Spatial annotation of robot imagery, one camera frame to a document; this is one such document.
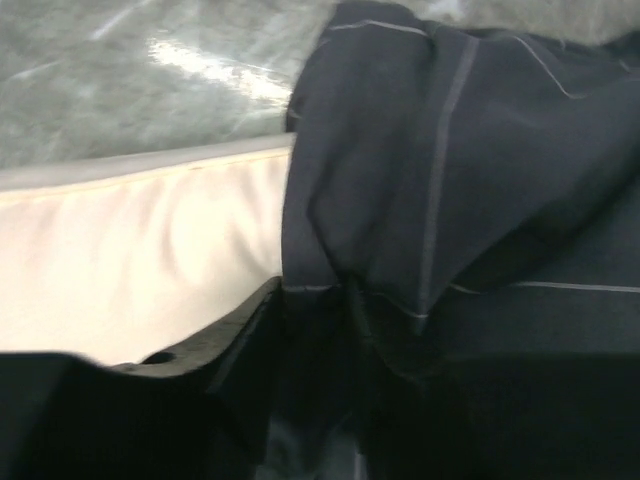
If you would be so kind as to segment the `dark grey checked pillowcase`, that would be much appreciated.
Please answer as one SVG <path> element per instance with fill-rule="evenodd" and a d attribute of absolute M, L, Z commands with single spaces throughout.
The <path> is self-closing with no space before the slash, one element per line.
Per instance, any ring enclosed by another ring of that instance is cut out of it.
<path fill-rule="evenodd" d="M 211 479 L 639 475 L 639 30 L 343 1 Z"/>

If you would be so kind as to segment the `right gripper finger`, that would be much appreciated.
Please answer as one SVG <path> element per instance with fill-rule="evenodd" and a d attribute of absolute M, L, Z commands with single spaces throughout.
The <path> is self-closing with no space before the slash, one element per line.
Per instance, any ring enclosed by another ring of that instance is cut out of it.
<path fill-rule="evenodd" d="M 1 357 L 5 479 L 250 479 L 261 461 L 282 348 L 270 280 L 228 322 L 230 345 L 177 375 L 173 351 L 131 370 L 61 353 Z"/>

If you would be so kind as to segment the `cream pillow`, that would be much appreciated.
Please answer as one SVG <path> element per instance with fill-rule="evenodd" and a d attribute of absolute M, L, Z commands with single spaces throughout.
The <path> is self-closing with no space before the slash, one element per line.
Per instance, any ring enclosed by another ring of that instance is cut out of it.
<path fill-rule="evenodd" d="M 5 169 L 1 348 L 139 361 L 282 272 L 290 134 Z"/>

